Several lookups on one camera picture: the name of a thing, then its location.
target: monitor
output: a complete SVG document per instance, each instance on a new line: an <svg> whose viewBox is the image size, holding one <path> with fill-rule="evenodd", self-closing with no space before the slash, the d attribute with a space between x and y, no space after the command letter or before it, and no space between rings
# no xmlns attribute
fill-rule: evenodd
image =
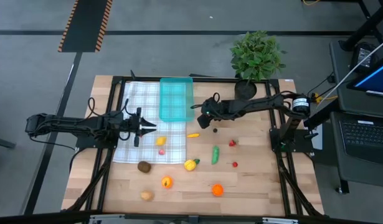
<svg viewBox="0 0 383 224"><path fill-rule="evenodd" d="M348 88L383 96L383 59L365 75L352 81L352 83L348 85Z"/></svg>

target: black pot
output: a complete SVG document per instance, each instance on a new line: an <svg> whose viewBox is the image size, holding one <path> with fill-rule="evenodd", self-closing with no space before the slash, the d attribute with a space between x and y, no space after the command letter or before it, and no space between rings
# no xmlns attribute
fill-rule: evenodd
<svg viewBox="0 0 383 224"><path fill-rule="evenodd" d="M236 100L249 100L255 96L257 92L256 85L248 80L240 80L235 84L234 87L234 98Z"/></svg>

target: wooden table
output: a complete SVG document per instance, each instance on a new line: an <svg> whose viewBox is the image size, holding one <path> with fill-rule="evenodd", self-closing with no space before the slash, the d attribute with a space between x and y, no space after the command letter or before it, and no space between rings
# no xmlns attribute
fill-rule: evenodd
<svg viewBox="0 0 383 224"><path fill-rule="evenodd" d="M97 113L104 113L110 92L112 76L96 76L91 96L96 100ZM279 80L280 90L295 91L293 80ZM255 98L264 97L265 86L257 84ZM202 103L214 92L220 98L234 98L233 83L194 82L194 102ZM201 114L196 110L196 118ZM236 121L212 121L201 129L196 120L187 123L187 133L200 137L187 139L187 159L199 158L197 168L188 172L182 164L153 164L149 174L137 169L137 164L112 163L106 188L104 212L284 216L281 188L275 154L271 150L268 130L268 111L249 113ZM238 142L229 147L229 141ZM212 147L219 146L216 165L211 164ZM95 162L96 149L86 149L74 160L62 208L68 208L89 184ZM293 153L298 185L313 206L321 213L323 208L311 161L302 153ZM232 167L236 161L239 166ZM171 189L161 186L161 178L174 179ZM211 187L222 184L224 195L214 197ZM145 202L139 196L142 190L152 190L155 198ZM97 206L100 186L97 186L92 208ZM295 213L292 190L288 186L291 211Z"/></svg>

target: white checkered towel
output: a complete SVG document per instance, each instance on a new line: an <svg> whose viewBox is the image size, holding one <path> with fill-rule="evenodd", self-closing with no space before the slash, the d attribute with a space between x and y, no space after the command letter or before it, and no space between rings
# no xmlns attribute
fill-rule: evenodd
<svg viewBox="0 0 383 224"><path fill-rule="evenodd" d="M163 122L159 118L159 83L131 82L125 85L123 104L129 99L126 107L129 113L135 113L141 107L141 116L150 123L156 124L157 130L140 138L139 147L134 147L135 134L131 133L127 141L118 141L114 154L114 162L139 163L147 161L156 164L180 164L186 160L186 123ZM128 133L121 133L126 138ZM156 146L158 137L166 137L166 144Z"/></svg>

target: transparent plastic container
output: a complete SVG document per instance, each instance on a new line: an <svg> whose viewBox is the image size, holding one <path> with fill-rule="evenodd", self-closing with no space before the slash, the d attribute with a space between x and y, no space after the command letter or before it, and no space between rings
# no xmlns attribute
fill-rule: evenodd
<svg viewBox="0 0 383 224"><path fill-rule="evenodd" d="M159 89L159 118L164 122L194 119L192 78L162 78Z"/></svg>

